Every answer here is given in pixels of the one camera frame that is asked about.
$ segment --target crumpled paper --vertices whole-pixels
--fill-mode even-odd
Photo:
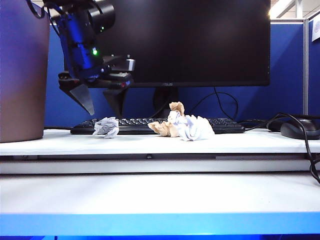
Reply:
[[[164,137],[182,137],[184,141],[195,141],[211,138],[213,131],[209,121],[201,116],[185,115],[185,108],[181,102],[169,104],[171,112],[168,121],[152,122],[148,126],[157,134]]]
[[[169,104],[169,107],[171,109],[171,112],[174,113],[180,113],[180,116],[185,116],[185,107],[181,102],[171,102]],[[173,119],[170,119],[171,115],[168,116],[168,121],[163,121],[162,123],[159,123],[158,121],[154,121],[151,123],[148,123],[148,127],[151,128],[155,133],[160,134],[163,137],[179,137],[179,133],[177,128],[173,125],[176,121]]]
[[[159,123],[158,121],[154,121],[148,123],[148,127],[163,137],[175,138],[179,136],[177,128],[171,122],[163,121]]]
[[[176,123],[173,123],[173,125],[177,128],[179,136],[184,141],[210,139],[215,134],[209,121],[201,116],[179,116],[176,120]]]
[[[92,135],[105,135],[105,139],[113,139],[119,133],[119,121],[113,117],[105,117],[94,124]]]

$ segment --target blue light strip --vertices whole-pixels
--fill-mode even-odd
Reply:
[[[320,212],[1,214],[1,236],[156,236],[320,233]]]

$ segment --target crumpled white paper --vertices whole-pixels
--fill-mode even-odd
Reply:
[[[105,139],[113,139],[119,133],[119,121],[113,117],[105,117],[94,124],[92,135],[104,135]]]
[[[168,116],[168,122],[176,127],[179,136],[184,141],[209,139],[215,134],[209,121],[201,116],[181,116],[180,112],[171,111]]]

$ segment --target green led light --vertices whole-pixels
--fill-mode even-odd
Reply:
[[[92,54],[93,55],[98,55],[98,50],[94,47],[94,48],[92,48]]]

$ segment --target black mouse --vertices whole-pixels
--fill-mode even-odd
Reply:
[[[298,119],[305,128],[308,140],[318,140],[320,138],[320,126],[314,120]],[[293,119],[284,122],[280,128],[281,135],[292,139],[305,139],[304,131],[299,123]]]

